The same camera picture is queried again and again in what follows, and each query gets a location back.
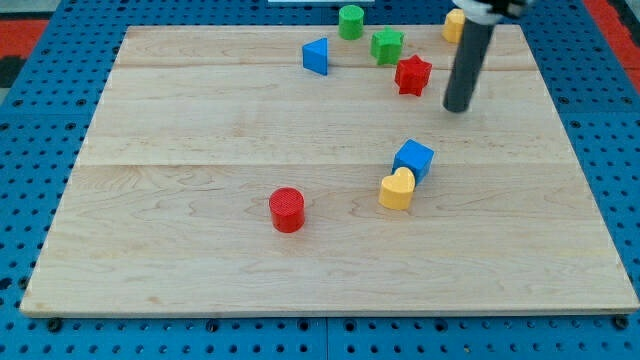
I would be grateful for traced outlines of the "white and black robot end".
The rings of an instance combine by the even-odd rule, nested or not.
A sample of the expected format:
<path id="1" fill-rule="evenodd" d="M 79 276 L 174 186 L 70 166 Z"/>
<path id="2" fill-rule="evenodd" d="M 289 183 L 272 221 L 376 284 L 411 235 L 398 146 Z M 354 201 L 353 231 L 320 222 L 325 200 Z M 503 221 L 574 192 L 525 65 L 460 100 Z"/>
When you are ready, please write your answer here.
<path id="1" fill-rule="evenodd" d="M 533 0 L 453 0 L 466 19 L 477 24 L 497 24 L 502 18 L 519 19 Z"/>

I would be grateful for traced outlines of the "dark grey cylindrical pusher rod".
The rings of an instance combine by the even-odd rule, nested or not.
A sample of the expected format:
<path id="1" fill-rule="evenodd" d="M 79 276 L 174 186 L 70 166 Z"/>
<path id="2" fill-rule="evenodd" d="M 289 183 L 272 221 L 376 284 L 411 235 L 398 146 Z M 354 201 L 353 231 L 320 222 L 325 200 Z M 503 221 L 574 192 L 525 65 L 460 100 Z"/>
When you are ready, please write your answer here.
<path id="1" fill-rule="evenodd" d="M 453 113 L 469 109 L 495 25 L 466 20 L 443 98 Z"/>

